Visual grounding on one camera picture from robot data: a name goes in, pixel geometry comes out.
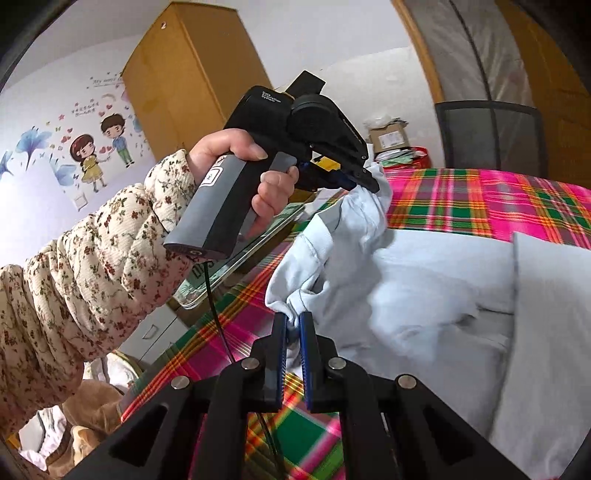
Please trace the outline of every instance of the cartoon boy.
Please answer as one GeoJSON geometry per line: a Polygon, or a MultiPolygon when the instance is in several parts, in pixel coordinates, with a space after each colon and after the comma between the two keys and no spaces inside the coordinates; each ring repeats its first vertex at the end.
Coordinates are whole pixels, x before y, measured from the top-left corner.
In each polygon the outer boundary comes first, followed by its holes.
{"type": "Polygon", "coordinates": [[[125,163],[125,168],[135,163],[129,155],[127,150],[127,141],[123,137],[125,131],[125,120],[118,114],[114,113],[109,115],[100,123],[100,129],[103,131],[103,135],[113,140],[113,148],[117,150],[117,153],[121,157],[121,160],[125,163]]]}

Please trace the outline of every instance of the drawer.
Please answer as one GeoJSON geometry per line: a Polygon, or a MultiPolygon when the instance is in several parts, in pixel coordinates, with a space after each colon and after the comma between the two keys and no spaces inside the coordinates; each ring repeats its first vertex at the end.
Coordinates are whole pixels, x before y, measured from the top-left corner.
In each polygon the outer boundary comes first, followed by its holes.
{"type": "Polygon", "coordinates": [[[167,348],[173,346],[188,330],[189,327],[181,320],[175,319],[141,358],[141,362],[152,365],[167,348]]]}
{"type": "Polygon", "coordinates": [[[144,318],[119,350],[137,360],[141,359],[176,318],[168,305],[158,307],[144,318]]]}

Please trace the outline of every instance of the cardboard box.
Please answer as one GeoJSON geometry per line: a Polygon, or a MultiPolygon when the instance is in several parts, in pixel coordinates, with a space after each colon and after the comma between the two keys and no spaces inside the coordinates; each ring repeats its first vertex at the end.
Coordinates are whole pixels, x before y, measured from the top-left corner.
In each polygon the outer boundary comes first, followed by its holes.
{"type": "Polygon", "coordinates": [[[398,121],[383,128],[375,128],[369,131],[369,139],[374,144],[374,152],[380,153],[394,148],[410,147],[408,137],[404,131],[407,123],[398,121]]]}

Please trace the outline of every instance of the silver rivet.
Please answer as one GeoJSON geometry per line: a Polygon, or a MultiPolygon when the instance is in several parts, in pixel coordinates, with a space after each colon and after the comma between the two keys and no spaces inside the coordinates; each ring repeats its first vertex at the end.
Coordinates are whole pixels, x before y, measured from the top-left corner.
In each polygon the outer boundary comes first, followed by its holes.
{"type": "Polygon", "coordinates": [[[342,370],[345,368],[345,365],[347,365],[347,362],[344,358],[339,356],[334,356],[329,360],[329,367],[331,367],[333,370],[342,370]]]}
{"type": "Polygon", "coordinates": [[[170,385],[175,389],[175,390],[182,390],[185,387],[189,386],[189,378],[185,377],[184,375],[179,375],[178,377],[174,377],[172,382],[170,382],[170,385]]]}
{"type": "Polygon", "coordinates": [[[254,370],[254,369],[258,368],[258,366],[260,364],[261,363],[259,362],[259,360],[257,360],[253,356],[249,356],[248,358],[245,358],[241,363],[242,368],[244,370],[254,370]]]}
{"type": "Polygon", "coordinates": [[[398,385],[406,390],[412,390],[417,386],[417,379],[412,375],[403,375],[398,379],[398,385]]]}

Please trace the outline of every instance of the floral sleeve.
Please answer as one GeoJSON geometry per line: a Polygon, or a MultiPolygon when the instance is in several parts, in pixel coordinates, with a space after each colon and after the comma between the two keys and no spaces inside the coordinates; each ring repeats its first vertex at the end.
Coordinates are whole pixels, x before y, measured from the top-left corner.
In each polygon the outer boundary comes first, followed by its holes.
{"type": "Polygon", "coordinates": [[[163,240],[194,191],[184,150],[121,190],[24,267],[0,268],[0,434],[61,403],[83,361],[119,346],[164,304],[190,261],[163,240]]]}

